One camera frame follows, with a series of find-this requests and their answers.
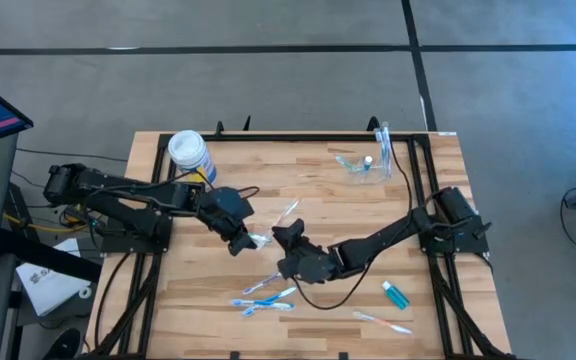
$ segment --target yellow cable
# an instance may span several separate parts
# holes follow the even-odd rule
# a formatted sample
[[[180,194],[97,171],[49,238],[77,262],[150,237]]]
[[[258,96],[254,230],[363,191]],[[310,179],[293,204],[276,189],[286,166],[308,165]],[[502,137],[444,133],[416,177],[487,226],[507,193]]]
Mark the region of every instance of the yellow cable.
[[[4,218],[14,222],[15,224],[21,224],[21,220],[17,219],[16,217],[12,217],[6,213],[4,213]],[[46,227],[46,226],[41,226],[41,225],[36,225],[36,224],[28,224],[28,226],[33,228],[33,229],[55,232],[55,233],[71,233],[71,232],[81,231],[81,230],[88,227],[88,225],[82,225],[82,226],[72,228],[72,229],[59,229],[59,228],[51,228],[51,227]]]

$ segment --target wooden table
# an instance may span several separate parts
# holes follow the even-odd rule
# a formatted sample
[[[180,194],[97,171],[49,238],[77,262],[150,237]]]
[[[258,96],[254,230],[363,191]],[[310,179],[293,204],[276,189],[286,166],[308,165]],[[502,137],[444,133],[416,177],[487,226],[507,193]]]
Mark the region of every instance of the wooden table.
[[[136,133],[127,177],[150,181],[159,134]],[[436,133],[429,136],[440,188],[459,186],[472,202],[457,137]],[[408,195],[396,169],[388,183],[349,185],[348,175],[335,161],[335,154],[377,158],[375,143],[209,142],[208,147],[218,169],[215,185],[261,188],[251,199],[255,214],[246,220],[252,232],[267,231],[296,197],[302,201],[287,223],[302,218],[305,235],[324,247],[365,237],[406,215]],[[395,143],[395,152],[410,178],[406,146]],[[423,164],[421,171],[426,181]],[[424,185],[429,194],[428,184]],[[120,258],[121,254],[115,254],[105,260],[100,289],[106,286]],[[112,283],[101,318],[102,338],[125,309],[134,258],[131,255]],[[338,309],[316,310],[295,293],[286,299],[296,304],[292,312],[268,310],[242,318],[242,309],[229,305],[230,300],[241,298],[244,288],[275,273],[281,258],[283,251],[277,244],[232,257],[219,236],[198,220],[175,219],[170,250],[162,262],[148,358],[228,358],[231,351],[240,351],[242,358],[337,358],[339,352],[348,352],[351,358],[443,358],[428,261],[419,250],[416,236],[383,252],[355,294]],[[457,256],[457,269],[466,309],[493,344],[509,352],[490,269],[481,259],[467,254]],[[403,311],[396,308],[384,295],[384,280],[401,289],[411,306]],[[330,305],[342,299],[356,281],[357,277],[352,277],[303,287],[314,302]],[[251,298],[262,299],[288,286],[291,284],[287,281],[277,281]],[[100,297],[101,291],[93,314],[97,313]],[[353,310],[410,328],[414,335],[356,320]],[[454,348],[460,352],[456,321],[450,310],[448,313]],[[132,351],[137,348],[140,322],[138,313]],[[89,344],[93,344],[94,326],[93,317],[87,333]]]

